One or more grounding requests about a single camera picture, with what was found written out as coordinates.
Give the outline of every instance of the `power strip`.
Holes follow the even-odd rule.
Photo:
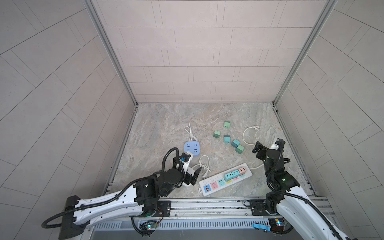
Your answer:
[[[200,154],[200,143],[198,141],[189,141],[184,144],[184,152],[193,153],[194,157]]]
[[[251,170],[246,163],[243,163],[239,166],[228,169],[227,171],[201,180],[199,182],[199,192],[201,192],[203,196],[208,196],[209,194],[222,190],[225,187],[231,186],[232,184],[238,183],[241,180],[251,176]]]

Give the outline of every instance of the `power socket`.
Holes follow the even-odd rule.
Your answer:
[[[184,144],[184,152],[193,153],[194,157],[197,157],[200,154],[200,143],[198,141],[189,141]]]

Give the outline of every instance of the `blue strap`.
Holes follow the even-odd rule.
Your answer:
[[[254,228],[258,228],[258,229],[264,229],[264,230],[267,230],[267,231],[271,231],[271,227],[268,227],[266,225],[262,225],[262,224],[257,224],[257,223],[254,223],[252,225]]]

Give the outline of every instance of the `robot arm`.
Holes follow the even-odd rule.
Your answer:
[[[284,140],[277,139],[271,148],[267,148],[257,141],[252,151],[264,162],[267,184],[272,190],[266,195],[266,211],[283,216],[305,240],[350,240],[314,205],[297,180],[285,171],[284,164],[290,160],[283,157],[284,144]]]
[[[165,162],[172,151],[176,151],[176,157],[173,158],[172,168],[165,172]],[[168,196],[182,184],[195,185],[202,167],[192,171],[189,167],[192,158],[193,154],[190,152],[184,152],[179,156],[179,150],[174,147],[164,156],[161,171],[130,182],[120,192],[93,199],[71,196],[66,200],[64,211],[48,218],[41,226],[43,228],[61,227],[59,239],[68,239],[82,234],[85,228],[106,220],[122,216],[152,216],[157,210],[160,197]],[[61,216],[63,217],[61,223],[48,224]]]

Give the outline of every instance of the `black cable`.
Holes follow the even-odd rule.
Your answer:
[[[139,234],[141,234],[141,236],[149,236],[149,235],[151,235],[155,230],[153,230],[153,231],[150,231],[150,232],[142,232],[142,231],[140,231],[138,228],[137,228],[137,226],[136,226],[136,224],[135,224],[135,221],[133,220],[133,216],[131,216],[131,221],[132,221],[132,225],[133,225],[133,228],[136,230],[136,232],[138,232]]]
[[[276,193],[279,193],[279,194],[283,194],[285,196],[289,196],[289,197],[294,197],[294,198],[300,199],[300,200],[304,201],[306,204],[309,204],[317,212],[317,214],[319,214],[319,216],[324,220],[324,222],[328,225],[328,227],[333,232],[333,234],[337,237],[337,239],[338,240],[343,240],[342,237],[340,236],[340,234],[333,227],[332,223],[330,223],[330,221],[327,219],[327,217],[325,217],[324,214],[310,200],[308,200],[308,199],[306,199],[306,198],[304,198],[302,196],[296,195],[296,194],[291,194],[291,193],[283,192],[283,191],[280,191],[280,190],[276,190],[276,189],[274,189],[271,186],[270,176],[272,175],[272,172],[274,172],[276,170],[276,166],[279,164],[281,156],[283,155],[283,148],[281,146],[284,146],[284,144],[279,144],[279,152],[280,152],[279,158],[277,160],[277,163],[275,164],[275,166],[273,167],[273,169],[271,170],[271,172],[267,176],[267,185],[268,185],[269,189],[271,189],[273,192],[276,192]]]
[[[41,227],[42,228],[61,227],[61,223],[58,223],[58,224],[48,224],[48,222],[50,222],[50,221],[52,221],[52,220],[54,220],[56,218],[59,218],[59,217],[65,215],[65,214],[71,213],[71,212],[76,212],[76,211],[88,209],[88,208],[91,208],[91,207],[99,207],[99,206],[111,203],[111,202],[115,201],[116,199],[118,199],[132,184],[134,184],[134,183],[136,183],[138,181],[147,179],[147,178],[148,177],[142,177],[142,178],[133,180],[132,182],[128,183],[118,194],[116,194],[113,198],[111,198],[109,200],[106,200],[106,201],[103,201],[103,202],[99,202],[99,203],[95,203],[95,204],[89,204],[89,205],[83,205],[83,206],[80,206],[80,207],[75,207],[75,208],[72,208],[72,209],[65,210],[65,211],[63,211],[63,212],[61,212],[59,214],[53,215],[52,217],[50,217],[47,220],[45,220],[41,224]]]
[[[167,157],[170,155],[171,152],[175,151],[176,150],[176,156],[178,157],[179,156],[179,149],[177,147],[173,147],[171,148],[164,156],[163,158],[163,162],[161,163],[161,171],[164,172],[164,169],[166,168],[166,160],[167,160]]]

